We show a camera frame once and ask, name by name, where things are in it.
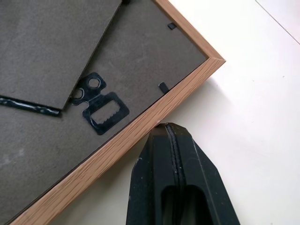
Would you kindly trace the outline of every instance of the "gray cardboard backing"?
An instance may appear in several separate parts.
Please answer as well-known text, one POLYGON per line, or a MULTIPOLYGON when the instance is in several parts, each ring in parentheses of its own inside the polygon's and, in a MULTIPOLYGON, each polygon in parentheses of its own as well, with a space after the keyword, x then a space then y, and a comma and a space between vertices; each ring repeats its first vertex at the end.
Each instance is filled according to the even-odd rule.
POLYGON ((121 0, 0 3, 0 95, 62 109, 121 0))
POLYGON ((0 224, 15 217, 205 61, 151 0, 121 5, 84 75, 97 72, 130 114, 104 135, 67 104, 61 118, 0 106, 0 224))

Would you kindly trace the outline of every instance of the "white surface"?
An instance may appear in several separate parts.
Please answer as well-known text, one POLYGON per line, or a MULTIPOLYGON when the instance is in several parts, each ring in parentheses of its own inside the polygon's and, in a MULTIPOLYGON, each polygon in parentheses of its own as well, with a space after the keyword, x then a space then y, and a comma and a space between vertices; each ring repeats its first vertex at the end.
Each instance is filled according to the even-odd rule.
MULTIPOLYGON (((254 0, 172 0, 227 62, 165 121, 218 168, 242 225, 300 224, 300 45, 254 0)), ((143 143, 53 224, 124 225, 143 143)))
POLYGON ((299 0, 256 0, 300 44, 299 0))

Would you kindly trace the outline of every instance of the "wood grain frame edge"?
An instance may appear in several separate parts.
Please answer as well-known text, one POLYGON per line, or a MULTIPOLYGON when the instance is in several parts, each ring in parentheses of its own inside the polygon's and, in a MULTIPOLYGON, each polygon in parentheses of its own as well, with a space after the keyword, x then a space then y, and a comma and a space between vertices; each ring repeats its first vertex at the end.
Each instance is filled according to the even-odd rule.
POLYGON ((17 217, 11 223, 12 225, 50 223, 77 196, 225 63, 217 51, 168 0, 155 0, 155 2, 208 56, 208 59, 17 217))

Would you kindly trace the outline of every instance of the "wooden frame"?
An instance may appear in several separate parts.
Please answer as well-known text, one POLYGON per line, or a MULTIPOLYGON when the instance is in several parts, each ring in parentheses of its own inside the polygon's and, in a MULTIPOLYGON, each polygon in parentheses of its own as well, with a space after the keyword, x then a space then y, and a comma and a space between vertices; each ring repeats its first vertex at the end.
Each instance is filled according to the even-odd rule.
POLYGON ((216 50, 168 0, 154 1, 208 59, 23 212, 11 223, 12 225, 50 223, 77 196, 225 63, 225 60, 216 50))

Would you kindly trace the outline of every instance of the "white table surface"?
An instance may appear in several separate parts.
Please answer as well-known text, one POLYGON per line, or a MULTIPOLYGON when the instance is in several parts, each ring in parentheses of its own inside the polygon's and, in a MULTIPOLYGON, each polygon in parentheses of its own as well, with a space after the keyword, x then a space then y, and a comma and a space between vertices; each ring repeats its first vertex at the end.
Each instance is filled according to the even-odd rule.
MULTIPOLYGON (((172 0, 227 60, 164 122, 218 168, 242 225, 300 224, 300 45, 255 0, 172 0)), ((141 140, 54 225, 124 225, 141 140)))

